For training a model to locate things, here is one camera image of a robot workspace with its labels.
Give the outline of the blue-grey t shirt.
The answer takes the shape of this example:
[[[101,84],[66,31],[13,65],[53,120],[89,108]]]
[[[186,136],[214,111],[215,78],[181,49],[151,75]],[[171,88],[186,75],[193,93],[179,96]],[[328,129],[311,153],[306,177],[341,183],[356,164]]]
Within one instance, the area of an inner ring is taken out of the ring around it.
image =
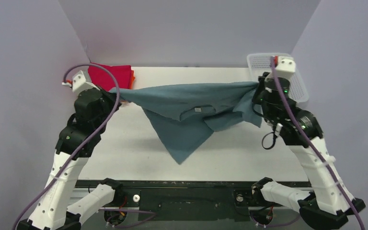
[[[123,101],[140,106],[171,157],[182,164],[213,133],[238,123],[257,127],[252,109],[258,84],[194,83],[120,89]]]

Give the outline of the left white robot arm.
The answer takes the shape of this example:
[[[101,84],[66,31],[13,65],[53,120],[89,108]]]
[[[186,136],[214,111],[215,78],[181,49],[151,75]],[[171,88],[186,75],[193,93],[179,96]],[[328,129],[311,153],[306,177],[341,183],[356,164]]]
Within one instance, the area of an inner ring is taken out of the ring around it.
[[[101,141],[108,121],[121,106],[120,98],[120,90],[92,88],[78,93],[75,112],[59,134],[47,183],[20,213],[12,229],[79,230],[85,214],[93,214],[107,203],[118,206],[123,202],[123,191],[105,184],[88,196],[86,209],[68,208],[82,169]]]

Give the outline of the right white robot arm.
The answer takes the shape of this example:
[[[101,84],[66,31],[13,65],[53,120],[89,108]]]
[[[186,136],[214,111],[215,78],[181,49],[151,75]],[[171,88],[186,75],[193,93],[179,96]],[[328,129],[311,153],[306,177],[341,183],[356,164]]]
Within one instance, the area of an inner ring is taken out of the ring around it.
[[[261,106],[259,116],[271,127],[273,138],[281,138],[296,155],[312,188],[303,191],[265,177],[252,186],[255,204],[288,207],[315,230],[337,230],[348,216],[365,208],[364,201],[353,197],[338,175],[316,117],[289,97],[282,101],[271,73],[258,78],[252,103]]]

